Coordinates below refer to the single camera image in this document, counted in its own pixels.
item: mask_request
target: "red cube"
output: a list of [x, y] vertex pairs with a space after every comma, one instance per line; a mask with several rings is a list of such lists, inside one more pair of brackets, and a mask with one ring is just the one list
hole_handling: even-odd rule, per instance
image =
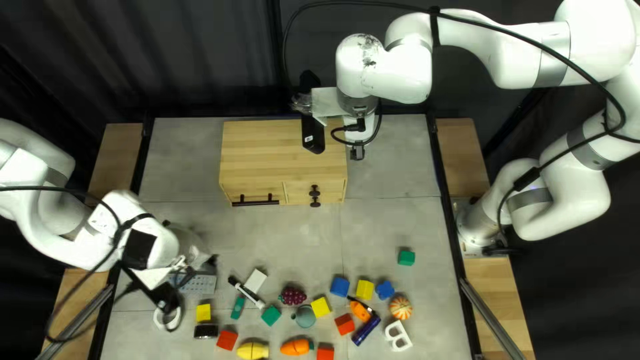
[[335, 325], [338, 327], [340, 335], [343, 336], [356, 329], [356, 325], [353, 323], [351, 315], [348, 313], [340, 316], [339, 318], [336, 318]]
[[225, 350], [233, 350], [236, 345], [236, 340], [238, 339], [238, 334], [234, 334], [233, 332], [222, 330], [220, 332], [220, 336], [218, 337], [218, 347], [221, 347]]
[[333, 360], [333, 349], [318, 348], [316, 360]]

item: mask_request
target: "blue star block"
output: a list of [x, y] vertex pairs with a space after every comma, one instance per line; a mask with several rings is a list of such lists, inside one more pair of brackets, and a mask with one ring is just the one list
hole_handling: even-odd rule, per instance
[[336, 277], [331, 284], [331, 293], [340, 297], [347, 297], [349, 293], [349, 281]]
[[391, 286], [391, 282], [389, 281], [385, 281], [382, 284], [376, 286], [376, 294], [378, 294], [380, 300], [389, 299], [390, 297], [394, 296], [395, 293], [396, 289]]

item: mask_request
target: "wooden drawer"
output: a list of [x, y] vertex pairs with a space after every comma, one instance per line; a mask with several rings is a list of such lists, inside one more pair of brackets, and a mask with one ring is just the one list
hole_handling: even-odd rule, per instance
[[286, 203], [284, 189], [281, 182], [270, 183], [224, 183], [220, 184], [222, 191], [227, 194], [230, 202], [240, 201], [240, 195], [244, 194], [244, 201], [265, 201], [269, 194], [273, 200], [279, 200], [281, 204]]
[[323, 181], [286, 181], [284, 188], [287, 194], [287, 204], [301, 205], [313, 202], [309, 192], [312, 185], [318, 185], [317, 191], [320, 192], [318, 202], [343, 202], [345, 179], [341, 180], [323, 180]]
[[347, 183], [344, 145], [330, 131], [342, 125], [329, 120], [325, 148], [313, 154], [302, 147], [297, 120], [227, 121], [223, 126], [218, 183], [229, 201], [265, 201], [268, 194], [281, 205], [309, 206], [311, 185], [319, 186], [319, 202], [342, 202]]

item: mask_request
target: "black knob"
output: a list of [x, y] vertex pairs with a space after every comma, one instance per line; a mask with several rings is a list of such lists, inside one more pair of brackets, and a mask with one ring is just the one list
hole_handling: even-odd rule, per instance
[[317, 189], [318, 189], [318, 185], [311, 185], [311, 188], [312, 188], [313, 190], [311, 190], [311, 191], [309, 192], [309, 196], [312, 196], [312, 197], [313, 197], [313, 196], [320, 196], [320, 192], [317, 190]]
[[319, 208], [320, 207], [320, 203], [318, 202], [318, 197], [314, 196], [314, 201], [309, 204], [312, 208]]

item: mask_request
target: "drawer handle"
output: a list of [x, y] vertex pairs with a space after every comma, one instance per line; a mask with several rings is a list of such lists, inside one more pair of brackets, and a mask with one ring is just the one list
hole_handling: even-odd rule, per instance
[[309, 204], [309, 206], [311, 206], [312, 208], [319, 208], [320, 207], [320, 203], [318, 202], [318, 197], [314, 196], [314, 201]]
[[311, 191], [309, 192], [309, 196], [311, 196], [311, 197], [318, 197], [318, 196], [320, 196], [320, 192], [317, 190], [317, 189], [318, 189], [318, 185], [311, 185], [311, 188], [312, 188], [313, 190], [311, 190]]
[[279, 205], [279, 200], [273, 200], [273, 194], [269, 193], [268, 200], [262, 201], [244, 201], [244, 194], [240, 194], [240, 201], [231, 203], [231, 206], [258, 206], [258, 205]]

